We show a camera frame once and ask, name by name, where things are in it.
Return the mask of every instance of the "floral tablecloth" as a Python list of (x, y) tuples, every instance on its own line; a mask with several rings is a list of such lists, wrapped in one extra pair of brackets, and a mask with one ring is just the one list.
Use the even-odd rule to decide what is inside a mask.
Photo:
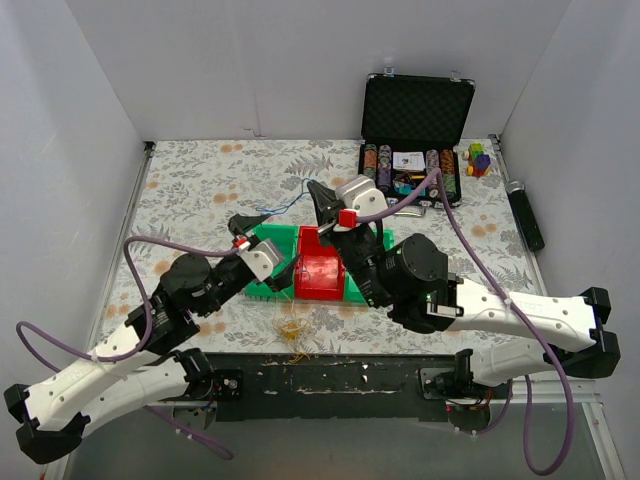
[[(485, 151), (495, 156), (488, 140)], [(462, 140), (460, 147), (471, 140)], [(256, 214), (260, 207), (288, 204), (304, 178), (336, 187), (356, 174), (359, 143), (334, 141), (163, 141), (158, 142), (146, 185), (137, 204), (132, 233), (151, 235), (203, 249), (227, 249), (227, 221), (235, 213)], [(510, 291), (536, 293), (521, 238), (502, 178), (493, 166), (482, 178), (461, 176), (462, 202), (455, 216), (480, 258)], [(315, 225), (313, 204), (303, 197), (271, 223)], [(399, 241), (422, 232), (449, 255), (449, 269), (481, 281), (446, 215), (429, 209), (424, 218), (392, 217), (385, 228)], [(146, 244), (133, 258), (148, 292), (180, 252)], [(100, 340), (140, 304), (140, 295), (124, 261), (118, 268), (100, 325)], [(209, 352), (286, 353), (290, 345), (274, 328), (274, 319), (295, 311), (309, 329), (300, 347), (309, 353), (445, 354), (480, 348), (508, 337), (485, 332), (419, 335), (387, 319), (385, 311), (344, 303), (255, 300), (237, 295), (220, 312), (198, 319), (201, 331), (184, 345)]]

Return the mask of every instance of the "green plastic container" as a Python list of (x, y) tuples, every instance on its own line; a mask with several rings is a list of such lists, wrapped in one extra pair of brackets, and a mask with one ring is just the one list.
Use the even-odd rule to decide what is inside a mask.
[[(393, 232), (391, 230), (384, 230), (382, 242), (384, 243), (385, 250), (389, 250), (391, 247), (393, 247)], [(366, 303), (364, 297), (360, 293), (360, 290), (358, 290), (356, 283), (353, 281), (353, 278), (351, 278), (351, 275), (349, 275), (348, 272), (346, 273), (344, 282), (345, 302)]]
[[(280, 271), (289, 264), (293, 257), (296, 255), (296, 249), (298, 248), (298, 230), (299, 227), (293, 225), (258, 225), (253, 229), (260, 240), (266, 240), (270, 238), (273, 243), (276, 244), (278, 250), (284, 255), (284, 262), (278, 265), (275, 269), (274, 275), (280, 273)], [(245, 290), (246, 294), (250, 297), (261, 298), (284, 298), (287, 296), (293, 299), (293, 285), (284, 289), (281, 292), (272, 292), (271, 289), (264, 283), (258, 285), (255, 282), (251, 282), (247, 285)]]

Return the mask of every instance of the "toy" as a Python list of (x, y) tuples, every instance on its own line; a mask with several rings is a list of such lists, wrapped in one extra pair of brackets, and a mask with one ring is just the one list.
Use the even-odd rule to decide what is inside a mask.
[(462, 154), (463, 158), (469, 162), (467, 167), (467, 175), (474, 177), (482, 177), (489, 173), (491, 166), (491, 158), (484, 153), (482, 144), (472, 143), (469, 150), (465, 150)]

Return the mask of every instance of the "blue wire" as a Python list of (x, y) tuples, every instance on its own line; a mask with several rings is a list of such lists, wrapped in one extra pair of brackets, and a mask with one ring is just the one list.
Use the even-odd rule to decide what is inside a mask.
[(309, 180), (313, 180), (312, 178), (303, 178), (302, 179), (302, 183), (300, 184), (300, 194), (293, 199), (293, 201), (291, 203), (289, 203), (289, 205), (282, 205), (280, 207), (276, 207), (276, 208), (264, 208), (264, 207), (258, 207), (258, 211), (261, 213), (268, 213), (270, 215), (282, 215), (284, 213), (287, 213), (287, 211), (293, 207), (293, 205), (300, 200), (302, 197), (304, 197), (306, 194), (308, 194), (309, 192), (305, 192), (304, 191), (304, 182), (305, 180), (309, 181)]

